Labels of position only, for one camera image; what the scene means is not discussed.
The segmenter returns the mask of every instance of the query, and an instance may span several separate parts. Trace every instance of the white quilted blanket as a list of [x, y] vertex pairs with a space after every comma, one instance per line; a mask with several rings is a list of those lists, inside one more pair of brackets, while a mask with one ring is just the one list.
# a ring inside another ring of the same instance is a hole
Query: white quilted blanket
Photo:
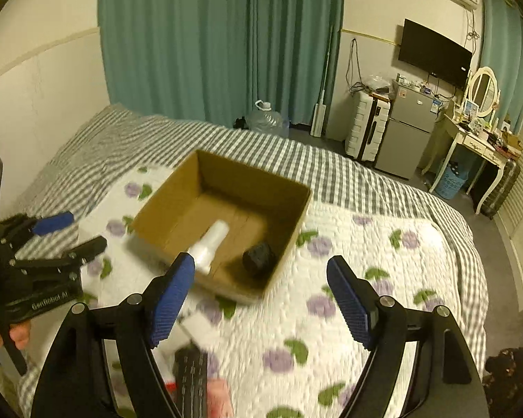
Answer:
[[[127, 250], [133, 239], [127, 223], [168, 174], [163, 168], [131, 171], [80, 223], [82, 238], [101, 233], [109, 240], [103, 259], [85, 272], [88, 299], [99, 306], [120, 303], [160, 274], [155, 261]], [[430, 221], [364, 216], [312, 202], [300, 243], [263, 302], [236, 306], [194, 290], [184, 303], [183, 314], [200, 310], [218, 331], [209, 372], [229, 383], [237, 417], [339, 416], [368, 353], [352, 340], [327, 287], [333, 255], [342, 255], [378, 293], [408, 308], [444, 303], [461, 324], [456, 262]], [[400, 414], [413, 359], [411, 343], [388, 417]]]

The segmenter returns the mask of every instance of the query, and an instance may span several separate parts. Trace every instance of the gingham fabric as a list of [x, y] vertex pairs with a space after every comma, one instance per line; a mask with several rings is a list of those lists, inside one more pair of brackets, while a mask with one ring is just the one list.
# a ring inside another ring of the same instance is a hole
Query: gingham fabric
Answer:
[[[144, 164], [175, 167], [194, 149], [211, 151], [307, 184], [317, 201], [364, 214], [434, 222], [457, 260], [461, 331], [478, 371], [482, 372], [488, 294], [483, 264], [463, 217], [428, 193], [380, 176], [330, 151], [207, 122], [141, 116], [112, 105], [93, 117], [61, 148], [11, 212], [47, 216], [70, 210], [77, 221], [89, 214], [127, 171]], [[35, 238], [18, 257], [57, 256], [76, 240], [77, 225], [72, 225]], [[20, 385], [20, 404], [26, 415], [37, 378], [30, 371]]]

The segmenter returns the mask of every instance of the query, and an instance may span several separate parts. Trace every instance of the human hand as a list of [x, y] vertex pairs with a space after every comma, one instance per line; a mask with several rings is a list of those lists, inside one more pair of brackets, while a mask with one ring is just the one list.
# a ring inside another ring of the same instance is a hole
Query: human hand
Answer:
[[[29, 333], [31, 332], [31, 321], [21, 322], [20, 324], [10, 325], [10, 338], [19, 350], [23, 350], [29, 342]], [[0, 347], [4, 344], [0, 336]]]

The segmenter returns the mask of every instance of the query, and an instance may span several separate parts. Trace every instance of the table leg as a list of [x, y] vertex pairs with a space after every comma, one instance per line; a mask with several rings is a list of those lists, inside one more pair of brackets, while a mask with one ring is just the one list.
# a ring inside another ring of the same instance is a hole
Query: table leg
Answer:
[[496, 186], [500, 183], [503, 176], [503, 167], [498, 167], [498, 174], [496, 175], [496, 178], [494, 179], [494, 182], [492, 182], [492, 185], [488, 188], [484, 196], [480, 199], [480, 202], [478, 202], [478, 206], [476, 208], [475, 215], [478, 215], [480, 213], [480, 209], [484, 204], [484, 201], [486, 201], [486, 198], [488, 198], [488, 195], [492, 193], [492, 190], [496, 188]]
[[471, 185], [469, 185], [469, 188], [467, 189], [467, 195], [471, 192], [472, 188], [475, 186], [476, 181], [478, 180], [478, 177], [482, 174], [485, 165], [486, 165], [486, 160], [483, 160], [483, 163], [480, 165], [480, 168], [478, 169], [477, 173], [475, 174], [475, 178], [472, 180]]
[[455, 138], [453, 138], [453, 143], [451, 144], [451, 147], [449, 148], [449, 151], [446, 156], [446, 160], [444, 160], [442, 167], [439, 169], [438, 174], [436, 175], [436, 179], [435, 179], [434, 183], [432, 184], [432, 186], [430, 187], [430, 190], [428, 191], [428, 193], [432, 193], [434, 191], [434, 189], [436, 188], [436, 186], [439, 183], [439, 180], [444, 175], [444, 171], [446, 170], [447, 164], [449, 163], [449, 160], [450, 160], [451, 156], [453, 155], [453, 151], [455, 151], [455, 146], [457, 146], [457, 136]]
[[439, 139], [439, 136], [436, 137], [434, 149], [432, 150], [432, 155], [430, 156], [430, 162], [428, 162], [428, 165], [426, 165], [426, 167], [421, 172], [422, 176], [424, 176], [424, 174], [428, 173], [428, 170], [430, 170], [430, 168], [432, 167], [432, 164], [434, 163], [436, 156], [438, 155], [438, 149], [439, 149], [439, 145], [438, 145], [439, 140], [438, 139]]

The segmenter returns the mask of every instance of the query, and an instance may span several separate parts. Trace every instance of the plastic water jug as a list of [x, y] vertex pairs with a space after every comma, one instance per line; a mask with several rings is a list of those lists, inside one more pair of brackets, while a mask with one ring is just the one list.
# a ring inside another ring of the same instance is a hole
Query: plastic water jug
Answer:
[[283, 117], [271, 109], [269, 102], [258, 100], [255, 103], [255, 110], [246, 116], [248, 128], [255, 132], [272, 133], [273, 135], [283, 134]]

